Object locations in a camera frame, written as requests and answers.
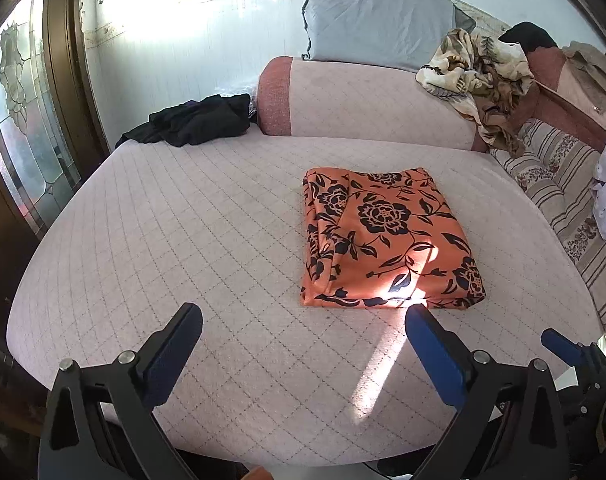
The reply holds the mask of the orange black floral garment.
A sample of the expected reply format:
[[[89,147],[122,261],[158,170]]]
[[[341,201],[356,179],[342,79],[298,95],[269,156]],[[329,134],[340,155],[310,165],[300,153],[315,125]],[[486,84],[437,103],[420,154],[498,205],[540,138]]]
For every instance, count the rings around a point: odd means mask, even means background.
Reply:
[[[460,223],[423,168],[321,167],[303,179],[309,307],[460,309],[486,296]]]

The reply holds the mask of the striped floral quilt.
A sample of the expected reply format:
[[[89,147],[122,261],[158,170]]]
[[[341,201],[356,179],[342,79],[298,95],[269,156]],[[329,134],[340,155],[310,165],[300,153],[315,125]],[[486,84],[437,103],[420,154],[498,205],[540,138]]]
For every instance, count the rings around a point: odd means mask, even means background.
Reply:
[[[528,120],[519,136],[524,154],[489,153],[516,181],[557,234],[588,288],[606,333],[606,240],[592,213],[592,170],[599,153],[575,136],[538,119]]]

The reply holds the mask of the beige quilted jacket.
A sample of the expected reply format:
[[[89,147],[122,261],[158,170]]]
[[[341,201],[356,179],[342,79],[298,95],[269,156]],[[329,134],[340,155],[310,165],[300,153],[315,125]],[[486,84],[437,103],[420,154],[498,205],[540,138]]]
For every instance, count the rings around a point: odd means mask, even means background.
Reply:
[[[527,55],[538,84],[582,124],[578,135],[601,151],[606,144],[606,55],[591,44],[538,47]]]

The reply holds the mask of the stained glass wooden door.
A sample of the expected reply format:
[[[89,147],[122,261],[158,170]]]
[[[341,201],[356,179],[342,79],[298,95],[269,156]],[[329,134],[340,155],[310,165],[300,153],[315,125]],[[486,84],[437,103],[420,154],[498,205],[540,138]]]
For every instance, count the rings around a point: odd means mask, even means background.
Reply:
[[[0,24],[0,176],[43,236],[109,155],[90,67],[94,0],[18,0]]]

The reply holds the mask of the brown cream floral blanket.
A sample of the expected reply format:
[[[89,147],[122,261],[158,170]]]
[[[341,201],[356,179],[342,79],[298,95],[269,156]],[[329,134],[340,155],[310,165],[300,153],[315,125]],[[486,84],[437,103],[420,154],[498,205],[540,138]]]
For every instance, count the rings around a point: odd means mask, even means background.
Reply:
[[[454,28],[416,79],[423,90],[473,122],[486,146],[512,156],[524,153],[510,119],[534,84],[534,75],[519,44]]]

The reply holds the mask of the black crumpled garment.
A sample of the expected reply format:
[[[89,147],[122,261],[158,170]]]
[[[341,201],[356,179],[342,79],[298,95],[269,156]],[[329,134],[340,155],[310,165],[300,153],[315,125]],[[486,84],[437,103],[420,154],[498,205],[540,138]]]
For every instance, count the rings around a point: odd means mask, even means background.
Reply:
[[[250,128],[251,97],[208,96],[149,115],[148,121],[120,136],[118,148],[129,140],[142,144],[166,142],[174,148],[199,145],[211,140],[234,138]]]

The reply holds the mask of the black cloth on headboard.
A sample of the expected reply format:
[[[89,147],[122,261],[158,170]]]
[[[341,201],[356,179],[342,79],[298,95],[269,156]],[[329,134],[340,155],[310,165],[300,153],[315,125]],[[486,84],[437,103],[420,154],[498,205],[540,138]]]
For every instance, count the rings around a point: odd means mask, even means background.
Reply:
[[[519,44],[525,53],[538,48],[556,48],[558,45],[545,29],[531,22],[521,22],[506,30],[499,40],[505,44]]]

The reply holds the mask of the pink quilted bolster roll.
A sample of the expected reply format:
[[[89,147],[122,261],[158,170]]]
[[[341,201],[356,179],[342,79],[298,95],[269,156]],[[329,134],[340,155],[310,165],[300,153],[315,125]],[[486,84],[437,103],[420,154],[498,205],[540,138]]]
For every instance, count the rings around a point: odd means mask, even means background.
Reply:
[[[394,68],[273,58],[256,92],[268,136],[390,141],[484,152],[473,122]]]

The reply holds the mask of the grey-blue pillow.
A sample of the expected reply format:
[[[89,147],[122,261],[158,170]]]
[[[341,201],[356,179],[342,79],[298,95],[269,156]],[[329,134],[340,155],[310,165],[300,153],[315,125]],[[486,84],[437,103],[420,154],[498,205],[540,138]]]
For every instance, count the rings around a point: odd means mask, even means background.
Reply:
[[[454,28],[476,21],[450,0],[305,0],[309,61],[411,70],[428,64]]]

